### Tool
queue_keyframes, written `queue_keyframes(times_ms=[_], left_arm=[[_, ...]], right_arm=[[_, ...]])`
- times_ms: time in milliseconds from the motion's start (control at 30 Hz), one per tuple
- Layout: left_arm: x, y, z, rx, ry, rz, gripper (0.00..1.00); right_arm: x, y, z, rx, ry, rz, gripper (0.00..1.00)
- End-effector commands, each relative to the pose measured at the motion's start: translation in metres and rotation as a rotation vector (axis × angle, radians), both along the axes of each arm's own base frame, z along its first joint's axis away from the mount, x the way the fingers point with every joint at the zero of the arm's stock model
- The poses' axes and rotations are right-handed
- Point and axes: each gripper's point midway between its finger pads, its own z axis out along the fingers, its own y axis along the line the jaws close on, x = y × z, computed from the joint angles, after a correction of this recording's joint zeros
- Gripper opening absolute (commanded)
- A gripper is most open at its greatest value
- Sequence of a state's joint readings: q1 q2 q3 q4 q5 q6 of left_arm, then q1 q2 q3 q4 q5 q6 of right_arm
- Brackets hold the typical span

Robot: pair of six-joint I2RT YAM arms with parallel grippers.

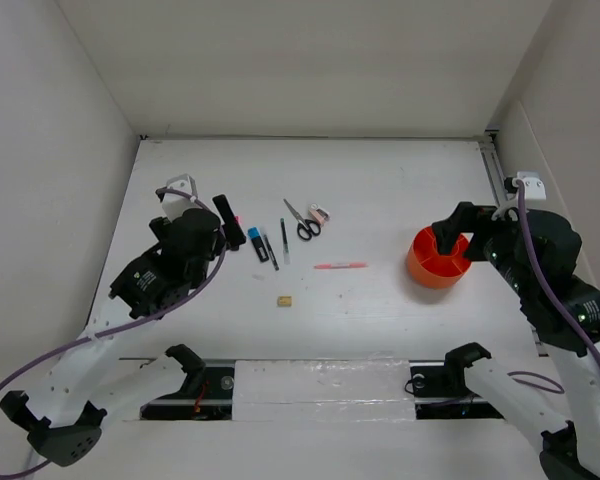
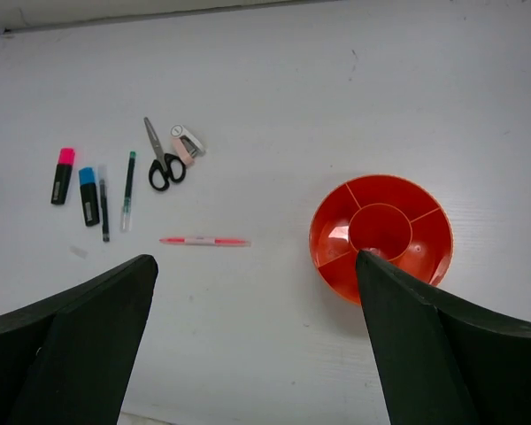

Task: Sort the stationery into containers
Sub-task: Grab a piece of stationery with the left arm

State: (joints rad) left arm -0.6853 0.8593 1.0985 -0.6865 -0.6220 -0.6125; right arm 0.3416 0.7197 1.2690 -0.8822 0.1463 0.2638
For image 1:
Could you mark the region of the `green capped pen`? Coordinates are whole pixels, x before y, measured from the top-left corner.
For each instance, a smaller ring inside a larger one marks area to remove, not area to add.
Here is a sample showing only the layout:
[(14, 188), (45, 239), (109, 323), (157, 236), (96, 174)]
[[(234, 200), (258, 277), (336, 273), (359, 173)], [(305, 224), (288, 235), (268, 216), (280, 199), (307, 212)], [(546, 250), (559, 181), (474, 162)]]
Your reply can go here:
[(285, 223), (284, 218), (280, 218), (280, 229), (281, 229), (284, 264), (290, 265), (289, 242), (288, 242), (286, 223)]

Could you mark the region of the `pink pen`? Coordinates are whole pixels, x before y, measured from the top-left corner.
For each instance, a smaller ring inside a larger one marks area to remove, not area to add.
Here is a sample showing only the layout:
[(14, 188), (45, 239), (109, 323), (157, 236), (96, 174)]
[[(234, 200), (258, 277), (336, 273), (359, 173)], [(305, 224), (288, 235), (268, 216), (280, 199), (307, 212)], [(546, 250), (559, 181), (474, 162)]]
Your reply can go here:
[(313, 268), (316, 270), (338, 270), (338, 269), (362, 269), (367, 268), (366, 262), (339, 262), (317, 264)]

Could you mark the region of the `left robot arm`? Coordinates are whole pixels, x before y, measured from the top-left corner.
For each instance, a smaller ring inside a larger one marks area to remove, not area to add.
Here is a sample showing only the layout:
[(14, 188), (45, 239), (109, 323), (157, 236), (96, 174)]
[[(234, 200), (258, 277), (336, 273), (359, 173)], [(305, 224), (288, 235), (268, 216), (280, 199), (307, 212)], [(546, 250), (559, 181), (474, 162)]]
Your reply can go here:
[(138, 334), (200, 294), (226, 252), (246, 241), (225, 195), (215, 196), (215, 207), (208, 209), (190, 194), (170, 188), (156, 193), (162, 201), (170, 195), (184, 199), (184, 212), (150, 222), (156, 244), (112, 282), (100, 315), (76, 340), (17, 370), (22, 375), (56, 358), (40, 384), (8, 391), (0, 401), (5, 416), (26, 432), (46, 464), (67, 467), (81, 460), (127, 405), (142, 406), (164, 394), (192, 396), (204, 385), (206, 364), (184, 344), (167, 348), (119, 383), (102, 382)]

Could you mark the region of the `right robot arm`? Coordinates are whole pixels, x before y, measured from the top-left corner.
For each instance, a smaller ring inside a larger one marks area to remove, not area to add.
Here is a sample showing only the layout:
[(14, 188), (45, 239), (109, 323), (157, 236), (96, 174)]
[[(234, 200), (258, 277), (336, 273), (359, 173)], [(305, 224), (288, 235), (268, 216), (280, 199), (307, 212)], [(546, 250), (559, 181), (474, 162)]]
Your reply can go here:
[(571, 415), (550, 408), (473, 342), (449, 351), (442, 381), (453, 393), (486, 400), (525, 437), (549, 479), (600, 479), (600, 290), (574, 273), (581, 237), (549, 211), (461, 202), (433, 223), (435, 247), (448, 256), (487, 261), (512, 288), (559, 375)]

